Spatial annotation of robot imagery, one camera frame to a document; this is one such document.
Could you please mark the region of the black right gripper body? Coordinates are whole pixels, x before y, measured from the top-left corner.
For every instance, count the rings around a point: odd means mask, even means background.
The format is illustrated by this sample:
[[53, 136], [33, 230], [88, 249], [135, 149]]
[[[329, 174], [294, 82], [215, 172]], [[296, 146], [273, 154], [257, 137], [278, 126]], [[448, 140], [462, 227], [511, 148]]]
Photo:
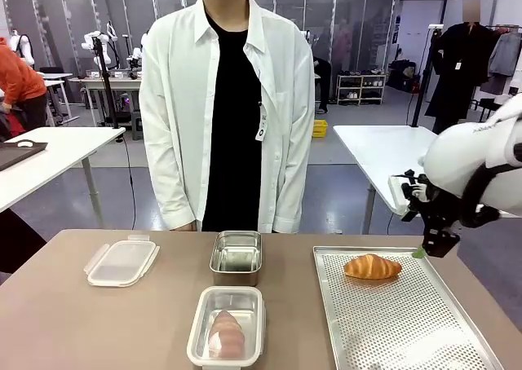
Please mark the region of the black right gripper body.
[[426, 207], [422, 211], [422, 248], [428, 256], [443, 258], [460, 242], [461, 236], [453, 229], [458, 218], [454, 209]]

